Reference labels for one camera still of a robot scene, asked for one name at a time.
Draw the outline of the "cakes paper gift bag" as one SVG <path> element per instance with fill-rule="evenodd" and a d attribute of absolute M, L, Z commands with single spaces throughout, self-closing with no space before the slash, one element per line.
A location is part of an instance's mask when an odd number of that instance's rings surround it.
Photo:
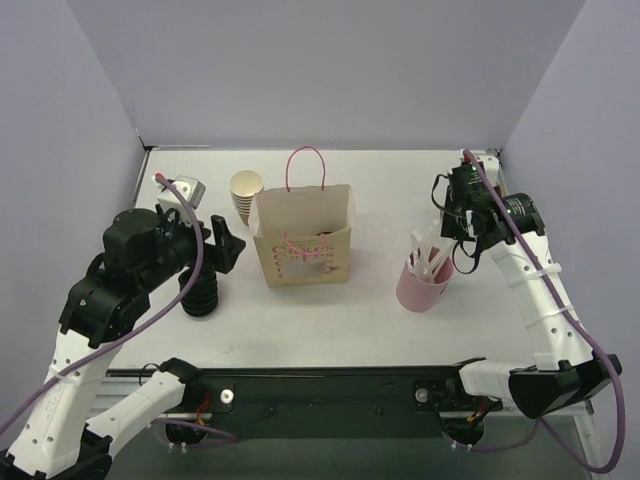
<path fill-rule="evenodd" d="M 355 199 L 348 184 L 285 186 L 254 196 L 249 231 L 267 285 L 340 284 L 350 278 Z M 331 235 L 318 236 L 324 231 Z"/>

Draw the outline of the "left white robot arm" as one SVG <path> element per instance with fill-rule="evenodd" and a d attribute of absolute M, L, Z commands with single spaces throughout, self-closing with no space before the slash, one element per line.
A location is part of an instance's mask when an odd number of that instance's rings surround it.
<path fill-rule="evenodd" d="M 171 358 L 110 410 L 89 415 L 151 293 L 174 275 L 182 278 L 180 298 L 198 291 L 204 279 L 235 267 L 245 241 L 219 215 L 205 228 L 174 208 L 133 209 L 114 218 L 103 246 L 69 292 L 45 383 L 26 401 L 31 414 L 1 453 L 4 479 L 103 479 L 123 446 L 157 417 L 206 401 L 202 370 Z"/>

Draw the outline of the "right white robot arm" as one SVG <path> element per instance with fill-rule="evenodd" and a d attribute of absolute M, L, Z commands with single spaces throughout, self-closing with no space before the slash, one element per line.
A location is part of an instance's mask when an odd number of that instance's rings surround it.
<path fill-rule="evenodd" d="M 448 174 L 441 234 L 472 242 L 473 260 L 488 253 L 501 270 L 527 330 L 529 367 L 486 359 L 466 363 L 443 384 L 446 401 L 464 408 L 478 396 L 512 401 L 536 419 L 618 387 L 621 364 L 584 337 L 549 251 L 543 220 L 526 194 L 500 196 L 484 167 L 464 162 Z"/>

